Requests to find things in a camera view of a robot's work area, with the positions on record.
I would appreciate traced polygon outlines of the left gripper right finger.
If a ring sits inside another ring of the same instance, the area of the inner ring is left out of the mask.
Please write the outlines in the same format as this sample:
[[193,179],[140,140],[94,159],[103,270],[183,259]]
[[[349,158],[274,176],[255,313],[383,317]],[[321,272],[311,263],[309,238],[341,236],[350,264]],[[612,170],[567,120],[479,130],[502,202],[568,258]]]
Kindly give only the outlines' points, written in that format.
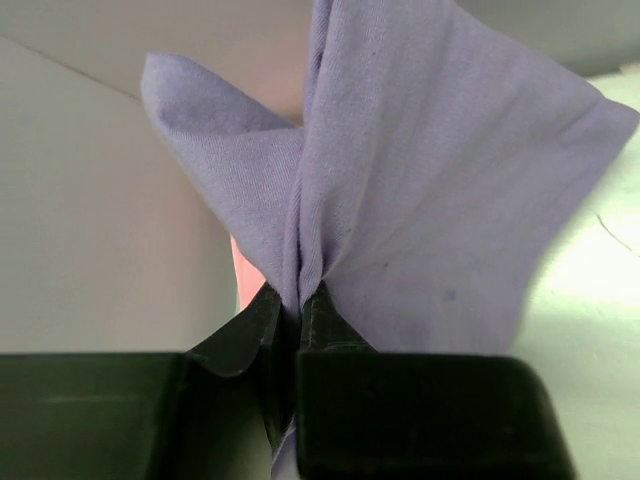
[[503,356],[375,351],[320,286],[296,355],[304,479],[573,479],[550,396]]

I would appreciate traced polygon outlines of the pink t shirt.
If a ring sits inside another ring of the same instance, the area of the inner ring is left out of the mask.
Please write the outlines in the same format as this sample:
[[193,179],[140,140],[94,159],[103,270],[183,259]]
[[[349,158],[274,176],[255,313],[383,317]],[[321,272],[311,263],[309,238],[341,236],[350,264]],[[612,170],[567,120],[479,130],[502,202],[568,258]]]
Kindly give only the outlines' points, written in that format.
[[231,250],[236,276],[239,309],[245,309],[265,282],[262,273],[240,252],[237,242],[231,238]]

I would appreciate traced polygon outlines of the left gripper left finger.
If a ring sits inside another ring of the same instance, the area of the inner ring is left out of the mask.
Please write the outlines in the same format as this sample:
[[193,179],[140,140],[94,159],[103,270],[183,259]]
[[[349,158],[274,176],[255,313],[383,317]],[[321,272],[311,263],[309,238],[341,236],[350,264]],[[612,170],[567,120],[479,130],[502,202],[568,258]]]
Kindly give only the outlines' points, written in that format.
[[184,353],[1,358],[5,479],[214,479],[216,447],[260,415],[277,447],[293,414],[270,286]]

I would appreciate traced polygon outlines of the purple t shirt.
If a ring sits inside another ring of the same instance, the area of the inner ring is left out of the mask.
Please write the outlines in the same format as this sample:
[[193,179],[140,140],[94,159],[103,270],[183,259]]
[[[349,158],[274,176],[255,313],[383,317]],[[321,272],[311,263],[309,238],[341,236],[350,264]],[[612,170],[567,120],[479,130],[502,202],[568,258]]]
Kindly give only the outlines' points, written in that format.
[[638,113],[452,1],[314,4],[303,123],[151,53],[142,99],[279,295],[296,456],[303,310],[325,286],[377,352],[506,356],[545,251]]

